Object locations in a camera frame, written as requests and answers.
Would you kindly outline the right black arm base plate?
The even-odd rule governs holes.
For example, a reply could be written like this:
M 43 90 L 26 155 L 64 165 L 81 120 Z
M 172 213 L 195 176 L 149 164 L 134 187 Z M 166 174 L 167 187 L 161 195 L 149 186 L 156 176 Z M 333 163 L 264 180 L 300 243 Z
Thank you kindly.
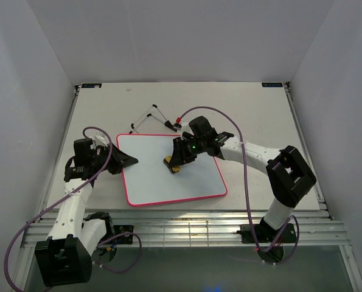
M 278 230 L 274 230 L 270 226 L 264 224 L 255 224 L 254 231 L 259 243 L 271 243 L 279 233 Z M 242 243 L 255 243 L 250 225 L 242 224 L 237 231 L 237 234 L 241 235 Z M 295 243 L 296 231 L 294 230 L 294 225 L 288 223 L 277 241 L 282 243 Z

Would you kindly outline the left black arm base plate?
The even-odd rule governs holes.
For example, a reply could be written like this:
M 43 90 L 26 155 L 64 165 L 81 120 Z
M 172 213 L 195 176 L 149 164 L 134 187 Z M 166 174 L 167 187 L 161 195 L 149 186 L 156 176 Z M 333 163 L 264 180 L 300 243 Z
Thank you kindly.
M 130 245 L 133 243 L 133 236 L 130 235 L 134 231 L 133 225 L 114 225 L 113 230 L 114 235 L 124 235 L 111 240 L 111 245 Z

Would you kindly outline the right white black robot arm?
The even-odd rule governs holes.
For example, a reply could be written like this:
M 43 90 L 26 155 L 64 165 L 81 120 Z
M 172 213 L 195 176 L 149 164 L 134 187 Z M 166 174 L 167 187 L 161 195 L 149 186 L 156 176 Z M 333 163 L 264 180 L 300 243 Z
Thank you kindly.
M 283 234 L 282 226 L 293 209 L 316 184 L 315 174 L 294 146 L 277 149 L 242 143 L 232 133 L 218 133 L 203 116 L 189 123 L 179 120 L 175 128 L 181 135 L 173 139 L 173 153 L 164 159 L 172 173 L 206 153 L 221 160 L 239 162 L 268 177 L 274 199 L 254 230 L 257 236 L 269 242 Z

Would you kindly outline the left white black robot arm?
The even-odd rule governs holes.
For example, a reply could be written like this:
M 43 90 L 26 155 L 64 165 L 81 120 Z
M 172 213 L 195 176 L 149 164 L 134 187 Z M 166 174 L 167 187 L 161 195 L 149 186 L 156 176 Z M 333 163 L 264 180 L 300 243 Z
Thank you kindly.
M 115 236 L 109 213 L 85 215 L 95 174 L 107 171 L 117 175 L 138 162 L 99 137 L 74 141 L 74 156 L 66 163 L 64 171 L 64 192 L 68 198 L 60 204 L 46 240 L 37 242 L 35 247 L 35 257 L 46 287 L 90 280 L 93 252 L 99 242 L 108 243 Z

